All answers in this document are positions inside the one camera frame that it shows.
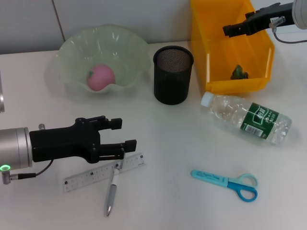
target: water bottle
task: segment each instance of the water bottle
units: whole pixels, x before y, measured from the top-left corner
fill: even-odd
[[[201,104],[226,123],[277,145],[283,142],[292,123],[283,114],[236,96],[206,92]]]

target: ruler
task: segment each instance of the ruler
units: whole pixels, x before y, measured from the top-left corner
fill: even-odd
[[[70,192],[72,190],[76,190],[78,188],[82,188],[105,179],[109,179],[113,175],[114,166],[116,164],[120,165],[120,163],[121,160],[114,161],[109,164],[105,164],[100,167],[65,178],[63,180],[64,192]],[[141,153],[125,157],[120,173],[124,173],[130,169],[138,168],[144,164],[144,156]]]

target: blue scissors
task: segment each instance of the blue scissors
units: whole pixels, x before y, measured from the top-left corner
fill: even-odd
[[[233,190],[236,191],[236,193],[238,193],[241,200],[243,200],[245,202],[252,202],[252,201],[256,200],[256,198],[258,196],[258,192],[256,190],[256,188],[258,187],[258,180],[252,174],[246,173],[246,174],[241,175],[237,179],[237,178],[229,178],[229,177],[219,176],[219,175],[212,174],[212,173],[209,173],[209,172],[193,170],[191,172],[191,176],[196,178],[196,179],[202,180],[202,181],[210,182],[212,184],[216,184],[216,185],[219,185],[219,186],[222,186],[222,187],[227,187],[227,188],[233,189]],[[249,185],[249,184],[243,183],[243,179],[245,177],[254,179],[256,184],[255,185]],[[242,196],[241,190],[246,190],[246,191],[253,193],[254,197],[251,198],[251,199],[246,199],[245,197]]]

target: table surface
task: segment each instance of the table surface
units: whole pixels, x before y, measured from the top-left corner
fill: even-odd
[[[299,40],[307,33],[282,34]],[[207,229],[305,230],[307,199],[307,44],[275,42],[272,80],[267,87],[243,94],[251,101],[293,120],[285,143],[273,146],[246,135],[208,114],[200,105],[195,69],[185,102],[169,106],[153,94],[153,65],[135,88],[89,94],[62,85],[56,51],[0,56],[5,113],[0,128],[66,127],[77,117],[121,117],[121,130],[101,132],[102,143],[137,139],[146,165],[123,173],[111,215],[105,217],[109,181],[63,193],[62,179],[107,163],[82,158],[55,160],[37,178],[0,184],[2,229]],[[166,45],[151,44],[150,59]],[[38,172],[48,162],[15,172]],[[191,177],[193,169],[237,177],[252,173],[259,180],[258,198],[245,203],[229,189]]]

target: white bottle cap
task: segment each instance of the white bottle cap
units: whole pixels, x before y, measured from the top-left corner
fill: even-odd
[[[213,93],[205,92],[205,94],[203,95],[202,100],[201,100],[201,105],[209,107],[213,97],[214,97]]]

